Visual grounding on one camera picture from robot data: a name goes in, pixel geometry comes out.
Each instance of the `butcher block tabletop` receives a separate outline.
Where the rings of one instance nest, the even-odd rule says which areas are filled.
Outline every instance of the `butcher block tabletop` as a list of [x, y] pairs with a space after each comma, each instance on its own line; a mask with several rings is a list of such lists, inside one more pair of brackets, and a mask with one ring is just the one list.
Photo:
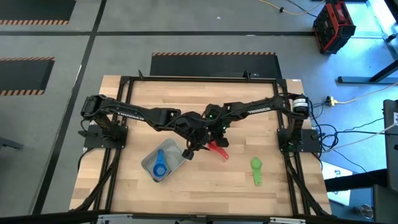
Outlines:
[[[120, 78], [104, 76], [99, 93], [116, 98]], [[303, 93], [300, 80], [286, 81], [288, 92]], [[135, 81], [130, 104], [201, 114], [209, 103], [246, 103], [272, 96], [272, 84], [268, 83]], [[161, 183], [149, 177], [141, 160], [167, 138], [176, 140], [182, 149], [185, 140], [170, 131], [154, 131], [145, 122], [128, 119], [127, 125], [129, 133], [121, 151], [112, 212], [292, 215], [284, 158], [277, 142], [279, 124], [275, 111], [231, 123], [225, 134], [229, 141], [228, 160], [215, 152], [197, 151], [192, 161], [185, 161]], [[309, 128], [310, 122], [306, 121], [305, 126]], [[82, 159], [70, 208], [79, 206], [97, 184], [103, 156], [104, 149], [95, 149]], [[319, 161], [310, 153], [300, 153], [300, 156], [307, 188], [322, 208], [330, 212]], [[253, 157], [262, 161], [261, 186], [254, 185], [250, 166]], [[107, 187], [104, 189], [100, 208], [106, 200]], [[295, 191], [299, 211], [303, 213], [297, 186]]]

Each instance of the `clear plastic container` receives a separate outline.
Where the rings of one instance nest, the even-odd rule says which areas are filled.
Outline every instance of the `clear plastic container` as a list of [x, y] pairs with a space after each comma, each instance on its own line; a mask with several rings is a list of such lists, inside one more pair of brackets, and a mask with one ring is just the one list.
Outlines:
[[[154, 174], [154, 166], [157, 157], [157, 151], [163, 149], [164, 157], [167, 163], [167, 167], [170, 169], [165, 177], [158, 179]], [[141, 166], [147, 172], [147, 174], [154, 180], [154, 182], [161, 182], [167, 179], [173, 172], [185, 162], [185, 158], [182, 157], [182, 150], [172, 138], [166, 139], [162, 144], [157, 146], [148, 156], [141, 161]]]

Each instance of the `floor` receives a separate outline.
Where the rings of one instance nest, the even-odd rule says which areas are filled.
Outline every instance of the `floor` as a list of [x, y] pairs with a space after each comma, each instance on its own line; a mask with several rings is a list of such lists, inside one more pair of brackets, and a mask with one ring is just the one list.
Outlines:
[[[149, 74], [152, 52], [276, 52], [283, 78], [301, 79], [305, 94], [314, 103], [322, 102], [328, 95], [339, 101], [350, 100], [382, 88], [379, 85], [339, 85], [336, 78], [370, 77], [394, 60], [391, 49], [394, 49], [395, 42], [389, 45], [384, 43], [385, 34], [380, 32], [379, 24], [374, 20], [375, 12], [370, 9], [380, 0], [371, 0], [366, 4], [347, 3], [357, 31], [336, 55], [330, 56], [319, 54], [314, 37], [305, 35], [305, 32], [311, 31], [311, 16], [280, 14], [278, 10], [257, 0], [103, 2], [106, 5], [98, 31], [113, 32], [113, 35], [103, 33], [97, 36], [91, 52], [86, 49], [90, 33], [83, 32], [93, 29], [101, 0], [77, 1], [71, 21], [66, 26], [0, 26], [0, 57], [55, 57], [55, 65], [43, 96], [0, 98], [0, 136], [25, 145], [22, 150], [0, 150], [0, 216], [26, 215], [32, 211], [85, 52], [90, 57], [87, 67], [83, 66], [83, 72], [80, 71], [80, 75], [84, 76], [76, 103], [72, 104], [74, 109], [43, 213], [68, 209], [75, 184], [76, 164], [83, 145], [83, 138], [77, 132], [81, 120], [79, 112], [85, 97], [98, 93], [103, 75], [134, 76], [138, 75], [138, 70], [144, 75]], [[287, 1], [271, 2], [291, 11], [299, 11]], [[298, 4], [310, 9], [318, 2], [303, 0]], [[315, 9], [313, 13], [317, 14], [320, 9]], [[16, 31], [66, 33], [62, 36], [51, 33], [27, 35]], [[130, 31], [130, 35], [118, 35], [116, 31]], [[178, 35], [181, 33], [172, 31], [197, 33]], [[268, 33], [263, 36], [231, 33], [194, 35], [201, 31]], [[288, 35], [289, 32], [297, 32], [297, 35]], [[332, 124], [339, 130], [368, 123], [382, 117], [382, 101], [396, 100], [396, 92], [397, 88], [394, 87], [354, 103], [325, 107], [318, 122]], [[376, 122], [362, 130], [382, 129], [383, 123]], [[363, 134], [341, 134], [339, 139], [340, 144], [344, 144], [363, 137]], [[339, 151], [366, 170], [386, 167], [382, 136]], [[324, 153], [322, 160], [363, 172], [335, 152]]]

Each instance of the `green measuring spoon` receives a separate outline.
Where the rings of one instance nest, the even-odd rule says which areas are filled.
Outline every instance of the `green measuring spoon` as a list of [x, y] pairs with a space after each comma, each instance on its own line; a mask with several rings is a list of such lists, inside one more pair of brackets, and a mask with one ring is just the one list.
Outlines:
[[251, 164], [251, 169], [253, 170], [254, 184], [260, 186], [262, 184], [262, 179], [261, 179], [262, 162], [260, 161], [259, 158], [254, 157], [251, 160], [250, 164]]

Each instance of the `orange and black striped tape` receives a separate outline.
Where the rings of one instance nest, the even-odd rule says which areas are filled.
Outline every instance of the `orange and black striped tape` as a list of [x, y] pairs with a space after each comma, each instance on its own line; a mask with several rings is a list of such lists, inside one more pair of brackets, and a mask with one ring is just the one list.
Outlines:
[[275, 52], [156, 52], [152, 56], [169, 55], [275, 55]]
[[12, 58], [0, 58], [0, 61], [14, 61], [14, 60], [54, 60], [54, 57], [12, 57]]
[[3, 90], [0, 96], [43, 95], [44, 90]]
[[0, 20], [0, 25], [67, 25], [63, 20]]

